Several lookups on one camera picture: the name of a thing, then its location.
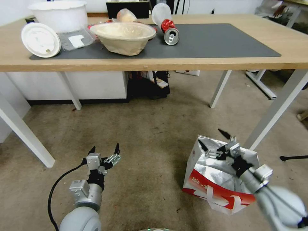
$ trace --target table top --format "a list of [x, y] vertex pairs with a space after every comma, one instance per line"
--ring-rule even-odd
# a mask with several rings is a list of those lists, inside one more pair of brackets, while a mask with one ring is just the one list
[[284, 2], [296, 3], [296, 4], [299, 4], [299, 5], [308, 6], [308, 1], [307, 0], [284, 0]]
[[[107, 18], [89, 18], [89, 23]], [[281, 54], [258, 58], [74, 59], [30, 60], [21, 41], [24, 20], [0, 27], [0, 71], [146, 71], [308, 69], [308, 35], [248, 14], [175, 15], [175, 24], [230, 23]], [[140, 20], [152, 23], [150, 19]]]

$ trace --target clear plastic bag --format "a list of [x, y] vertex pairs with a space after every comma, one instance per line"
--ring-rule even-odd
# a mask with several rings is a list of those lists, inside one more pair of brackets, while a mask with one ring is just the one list
[[59, 33], [58, 36], [61, 41], [61, 46], [65, 51], [85, 47], [95, 41], [95, 37], [88, 28], [80, 28], [79, 30], [68, 33]]

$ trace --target black stand leg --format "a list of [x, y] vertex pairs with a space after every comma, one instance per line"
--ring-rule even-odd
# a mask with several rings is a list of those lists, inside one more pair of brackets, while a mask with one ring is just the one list
[[282, 161], [286, 161], [289, 159], [308, 159], [308, 156], [294, 156], [294, 157], [285, 157], [285, 156], [280, 156], [279, 157]]

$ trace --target gray desk mat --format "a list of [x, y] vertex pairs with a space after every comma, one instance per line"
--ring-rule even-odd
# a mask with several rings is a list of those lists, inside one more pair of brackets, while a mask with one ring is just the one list
[[[109, 52], [99, 42], [73, 51], [62, 51], [50, 59], [137, 58], [230, 58], [280, 57], [281, 55], [231, 24], [178, 24], [180, 41], [169, 46], [159, 30], [136, 56]], [[32, 55], [30, 59], [43, 59]]]

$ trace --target white bucket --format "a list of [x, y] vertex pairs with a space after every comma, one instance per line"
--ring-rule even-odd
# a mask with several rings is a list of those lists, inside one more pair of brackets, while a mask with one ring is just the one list
[[88, 26], [88, 16], [84, 1], [40, 2], [30, 5], [30, 9], [40, 23], [52, 28], [56, 33], [66, 33]]

